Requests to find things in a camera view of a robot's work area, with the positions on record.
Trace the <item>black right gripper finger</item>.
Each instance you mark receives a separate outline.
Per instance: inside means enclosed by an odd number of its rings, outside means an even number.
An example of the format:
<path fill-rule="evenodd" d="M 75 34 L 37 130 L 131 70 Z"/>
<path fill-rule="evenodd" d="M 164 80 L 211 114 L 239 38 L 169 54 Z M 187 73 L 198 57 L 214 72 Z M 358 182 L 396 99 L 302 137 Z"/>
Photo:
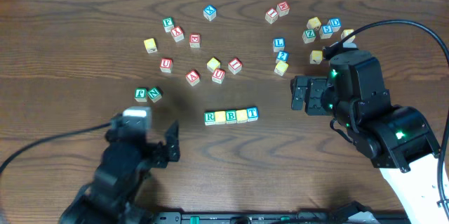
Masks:
<path fill-rule="evenodd" d="M 306 89 L 308 85 L 309 77 L 306 76 L 295 76 L 290 81 L 290 90 L 294 94 L 297 90 Z"/>
<path fill-rule="evenodd" d="M 291 109 L 302 110 L 308 103 L 306 90 L 294 90 L 292 93 Z"/>

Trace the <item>green R block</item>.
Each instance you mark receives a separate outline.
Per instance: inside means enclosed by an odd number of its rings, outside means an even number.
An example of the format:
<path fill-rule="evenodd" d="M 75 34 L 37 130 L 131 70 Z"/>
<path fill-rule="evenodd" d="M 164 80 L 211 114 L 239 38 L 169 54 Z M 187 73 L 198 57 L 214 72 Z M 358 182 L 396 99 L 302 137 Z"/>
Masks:
<path fill-rule="evenodd" d="M 206 126 L 215 125 L 215 113 L 214 112 L 205 112 L 204 113 L 204 124 Z"/>

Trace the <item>blue T block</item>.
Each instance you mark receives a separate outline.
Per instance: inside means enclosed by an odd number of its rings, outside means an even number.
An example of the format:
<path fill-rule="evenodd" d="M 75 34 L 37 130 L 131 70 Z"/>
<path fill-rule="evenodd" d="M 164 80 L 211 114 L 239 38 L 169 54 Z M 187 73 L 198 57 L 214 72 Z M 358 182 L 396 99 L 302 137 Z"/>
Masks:
<path fill-rule="evenodd" d="M 249 107 L 246 109 L 248 121 L 257 121 L 259 119 L 259 112 L 256 107 Z"/>

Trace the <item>yellow O block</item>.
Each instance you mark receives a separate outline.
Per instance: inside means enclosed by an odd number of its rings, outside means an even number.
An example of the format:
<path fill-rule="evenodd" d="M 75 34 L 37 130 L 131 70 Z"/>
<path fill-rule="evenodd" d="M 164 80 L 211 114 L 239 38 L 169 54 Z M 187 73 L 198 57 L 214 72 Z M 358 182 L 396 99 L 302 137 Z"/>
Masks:
<path fill-rule="evenodd" d="M 226 118 L 226 112 L 225 111 L 217 111 L 214 113 L 215 115 L 215 123 L 217 125 L 219 124 L 226 124 L 227 118 Z"/>

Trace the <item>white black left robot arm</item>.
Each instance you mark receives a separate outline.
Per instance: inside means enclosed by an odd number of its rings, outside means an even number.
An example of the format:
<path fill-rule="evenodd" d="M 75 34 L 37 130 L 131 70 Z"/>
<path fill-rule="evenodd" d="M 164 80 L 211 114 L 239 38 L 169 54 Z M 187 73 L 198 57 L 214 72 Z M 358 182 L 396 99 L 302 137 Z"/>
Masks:
<path fill-rule="evenodd" d="M 147 142 L 147 120 L 116 118 L 105 138 L 93 181 L 82 186 L 59 219 L 61 224 L 153 223 L 154 214 L 135 205 L 151 169 L 164 169 L 180 159 L 179 122 L 166 131 L 164 143 Z"/>

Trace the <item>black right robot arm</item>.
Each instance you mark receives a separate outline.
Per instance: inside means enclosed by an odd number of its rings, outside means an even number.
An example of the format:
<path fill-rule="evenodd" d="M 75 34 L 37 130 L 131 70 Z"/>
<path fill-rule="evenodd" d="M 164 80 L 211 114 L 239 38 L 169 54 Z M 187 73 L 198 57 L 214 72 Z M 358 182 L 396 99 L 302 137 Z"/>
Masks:
<path fill-rule="evenodd" d="M 444 152 L 424 115 L 393 106 L 383 78 L 296 76 L 292 109 L 331 116 L 330 127 L 379 169 L 411 223 L 448 222 Z"/>

